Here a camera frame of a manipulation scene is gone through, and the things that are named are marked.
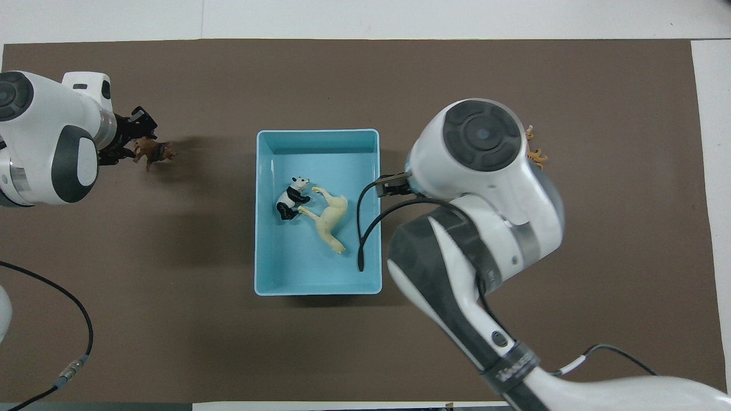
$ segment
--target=brown dog figurine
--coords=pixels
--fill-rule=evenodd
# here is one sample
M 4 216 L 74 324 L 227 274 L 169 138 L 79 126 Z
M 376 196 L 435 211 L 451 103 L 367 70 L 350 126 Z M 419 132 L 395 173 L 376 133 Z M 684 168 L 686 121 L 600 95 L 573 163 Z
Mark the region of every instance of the brown dog figurine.
M 132 161 L 139 162 L 142 156 L 147 156 L 147 171 L 150 171 L 150 166 L 152 166 L 153 162 L 173 159 L 173 156 L 177 154 L 172 150 L 172 143 L 158 143 L 147 137 L 138 138 L 133 141 L 135 142 L 135 149 L 133 152 L 137 156 Z

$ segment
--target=light blue plastic bin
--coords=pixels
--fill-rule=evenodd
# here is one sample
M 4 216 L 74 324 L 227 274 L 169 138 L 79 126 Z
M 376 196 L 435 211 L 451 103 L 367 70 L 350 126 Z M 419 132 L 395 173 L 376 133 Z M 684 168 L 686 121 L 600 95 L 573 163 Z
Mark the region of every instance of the light blue plastic bin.
M 254 290 L 258 295 L 376 294 L 381 291 L 381 229 L 365 245 L 365 270 L 357 268 L 355 206 L 360 191 L 380 176 L 379 136 L 374 129 L 261 131 L 257 136 L 257 205 Z M 321 186 L 348 199 L 348 211 L 333 235 L 345 246 L 336 254 L 302 214 L 281 220 L 276 201 L 292 177 L 310 179 L 306 207 L 320 215 Z M 363 198 L 360 223 L 365 231 L 381 212 L 375 189 Z

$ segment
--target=cream horse toy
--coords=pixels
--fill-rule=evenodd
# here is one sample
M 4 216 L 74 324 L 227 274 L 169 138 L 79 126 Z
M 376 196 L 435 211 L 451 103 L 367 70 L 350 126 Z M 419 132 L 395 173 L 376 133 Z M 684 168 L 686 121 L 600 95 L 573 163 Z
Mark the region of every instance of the cream horse toy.
M 333 228 L 343 218 L 345 212 L 348 211 L 348 199 L 344 195 L 340 197 L 333 197 L 327 190 L 322 187 L 312 187 L 313 192 L 318 192 L 325 196 L 327 201 L 327 207 L 322 211 L 322 215 L 317 215 L 307 209 L 304 205 L 300 205 L 297 210 L 302 214 L 310 217 L 315 221 L 315 228 L 320 238 L 333 249 L 334 252 L 342 254 L 345 251 L 345 246 L 338 241 L 337 238 L 333 237 Z

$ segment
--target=black cable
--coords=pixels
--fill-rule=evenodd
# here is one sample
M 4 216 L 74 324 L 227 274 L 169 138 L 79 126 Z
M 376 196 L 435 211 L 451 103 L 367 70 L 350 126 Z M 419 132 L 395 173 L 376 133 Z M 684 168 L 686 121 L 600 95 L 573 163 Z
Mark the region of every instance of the black cable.
M 55 282 L 50 281 L 49 279 L 47 279 L 43 276 L 40 276 L 39 274 L 34 273 L 33 271 L 26 270 L 23 267 L 18 267 L 17 265 L 6 263 L 4 261 L 0 261 L 0 265 L 2 265 L 3 267 L 10 268 L 11 270 L 15 270 L 19 273 L 25 274 L 27 276 L 31 276 L 40 282 L 44 282 L 45 284 L 48 284 L 51 287 L 57 289 L 58 291 L 61 292 L 61 294 L 65 295 L 71 301 L 73 301 L 74 304 L 76 304 L 76 306 L 79 307 L 81 314 L 83 314 L 84 320 L 86 321 L 86 327 L 88 328 L 88 343 L 86 344 L 85 354 L 89 355 L 91 353 L 91 346 L 94 344 L 94 329 L 91 326 L 91 318 L 89 318 L 89 314 L 86 311 L 86 308 L 84 308 L 84 305 L 81 303 L 81 301 L 79 301 L 78 298 L 74 297 L 73 294 L 69 293 L 69 291 L 67 291 L 62 286 L 56 284 Z
M 366 192 L 368 192 L 368 190 L 372 189 L 376 185 L 378 185 L 378 180 L 375 180 L 372 183 L 368 183 L 368 185 L 365 186 L 365 188 L 360 192 L 360 196 L 358 197 L 358 202 L 355 205 L 355 225 L 358 229 L 358 243 L 360 243 L 360 239 L 361 239 L 361 236 L 360 236 L 360 204 L 362 203 L 363 198 L 366 196 Z
M 39 399 L 43 399 L 43 398 L 47 397 L 49 394 L 51 394 L 52 392 L 57 391 L 57 390 L 58 390 L 58 387 L 56 387 L 54 385 L 53 387 L 51 387 L 50 389 L 48 389 L 44 393 L 40 393 L 40 394 L 36 395 L 35 397 L 33 397 L 31 399 L 27 399 L 27 400 L 21 402 L 20 404 L 14 406 L 13 408 L 11 408 L 11 409 L 9 409 L 7 411 L 18 411 L 18 410 L 20 410 L 22 408 L 25 408 L 25 407 L 29 406 L 30 404 L 33 404 L 34 402 L 38 401 Z
M 477 294 L 480 297 L 480 303 L 482 303 L 482 309 L 484 309 L 485 312 L 488 313 L 488 315 L 490 317 L 492 317 L 492 319 L 495 321 L 495 324 L 497 324 L 500 328 L 502 328 L 503 331 L 505 331 L 505 333 L 510 338 L 515 339 L 515 337 L 512 336 L 512 334 L 507 329 L 507 327 L 505 327 L 505 325 L 502 323 L 502 321 L 500 321 L 500 319 L 498 319 L 498 317 L 495 315 L 493 310 L 490 308 L 490 304 L 488 304 L 488 300 L 485 297 L 485 295 L 488 293 L 487 290 L 485 289 L 485 283 L 482 281 L 482 279 L 479 276 L 475 276 L 475 277 L 476 277 L 475 282 L 477 283 Z
M 78 360 L 74 361 L 67 368 L 65 368 L 64 372 L 61 373 L 61 376 L 59 377 L 59 379 L 56 380 L 56 382 L 53 384 L 53 387 L 49 388 L 48 390 L 46 390 L 43 393 L 36 395 L 33 398 L 30 398 L 24 402 L 21 402 L 20 404 L 16 405 L 15 407 L 11 408 L 10 410 L 8 410 L 8 411 L 17 411 L 24 407 L 27 407 L 29 404 L 32 404 L 42 398 L 45 398 L 52 392 L 61 389 L 61 387 L 63 387 L 68 381 L 71 380 L 71 378 L 73 378 L 79 372 L 81 366 L 86 361 L 88 355 L 91 353 L 91 347 L 94 345 L 94 328 L 91 325 L 91 318 L 89 318 L 89 314 L 86 311 L 86 308 L 84 307 L 84 305 L 81 303 L 81 301 L 79 301 L 78 298 L 76 298 L 68 290 L 66 290 L 62 286 L 56 284 L 55 282 L 52 282 L 51 280 L 49 280 L 43 276 L 40 276 L 39 274 L 34 273 L 33 271 L 26 270 L 25 268 L 18 267 L 17 265 L 6 263 L 4 261 L 0 261 L 0 265 L 3 267 L 6 267 L 6 268 L 10 268 L 11 270 L 15 270 L 19 273 L 25 274 L 27 276 L 33 277 L 33 278 L 37 279 L 38 281 L 48 284 L 51 287 L 57 289 L 59 292 L 61 292 L 61 294 L 65 295 L 66 297 L 68 297 L 71 301 L 73 301 L 76 304 L 76 306 L 81 311 L 81 314 L 83 314 L 83 316 L 84 316 L 84 320 L 86 321 L 86 327 L 88 329 L 88 342 L 86 345 L 86 351 L 84 352 L 84 356 L 79 358 Z
M 417 197 L 412 198 L 411 200 L 403 201 L 402 203 L 396 204 L 390 208 L 388 208 L 386 211 L 382 212 L 381 214 L 376 217 L 373 222 L 368 226 L 368 229 L 365 230 L 365 233 L 363 234 L 363 237 L 360 238 L 360 245 L 358 246 L 358 270 L 363 271 L 365 262 L 363 257 L 363 246 L 366 244 L 366 240 L 368 240 L 368 236 L 371 234 L 371 231 L 378 225 L 378 223 L 381 222 L 388 214 L 391 214 L 392 212 L 398 210 L 399 208 L 412 206 L 414 204 L 422 204 L 422 203 L 428 203 L 428 204 L 437 204 L 439 206 L 444 206 L 451 211 L 453 211 L 455 214 L 458 214 L 461 216 L 465 223 L 471 225 L 475 230 L 477 229 L 477 226 L 474 224 L 474 221 L 472 221 L 472 218 L 470 218 L 467 213 L 464 212 L 461 208 L 457 207 L 456 205 L 452 203 L 448 203 L 444 200 L 438 200 L 436 198 L 428 198 L 428 197 Z
M 642 361 L 636 359 L 635 357 L 633 357 L 630 354 L 624 352 L 623 350 L 621 350 L 621 349 L 619 349 L 617 347 L 614 347 L 613 345 L 609 345 L 609 344 L 595 344 L 595 345 L 592 345 L 586 351 L 584 351 L 584 353 L 579 358 L 577 358 L 576 360 L 574 360 L 572 363 L 570 363 L 569 365 L 565 366 L 562 369 L 559 369 L 559 370 L 554 371 L 554 372 L 550 372 L 549 374 L 551 374 L 553 376 L 556 376 L 556 377 L 559 377 L 561 375 L 568 374 L 569 372 L 571 372 L 574 369 L 576 369 L 577 367 L 579 367 L 584 362 L 584 360 L 587 359 L 588 356 L 590 356 L 591 354 L 593 354 L 595 351 L 601 350 L 601 349 L 609 350 L 609 351 L 612 351 L 612 352 L 616 352 L 617 354 L 619 354 L 619 355 L 625 357 L 626 359 L 630 360 L 631 362 L 635 363 L 641 369 L 647 371 L 649 374 L 651 374 L 651 375 L 659 375 L 653 369 L 651 369 L 650 367 L 646 366 Z

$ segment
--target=panda figurine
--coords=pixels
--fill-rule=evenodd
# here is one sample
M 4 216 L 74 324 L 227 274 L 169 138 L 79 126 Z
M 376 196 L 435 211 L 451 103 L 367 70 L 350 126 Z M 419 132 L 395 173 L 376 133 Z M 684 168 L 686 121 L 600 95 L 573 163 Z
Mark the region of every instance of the panda figurine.
M 279 211 L 279 215 L 283 220 L 291 220 L 299 214 L 293 208 L 295 203 L 307 203 L 310 200 L 308 195 L 302 195 L 302 190 L 307 188 L 307 184 L 310 184 L 310 179 L 292 177 L 292 181 L 287 190 L 281 193 L 276 201 L 276 210 Z

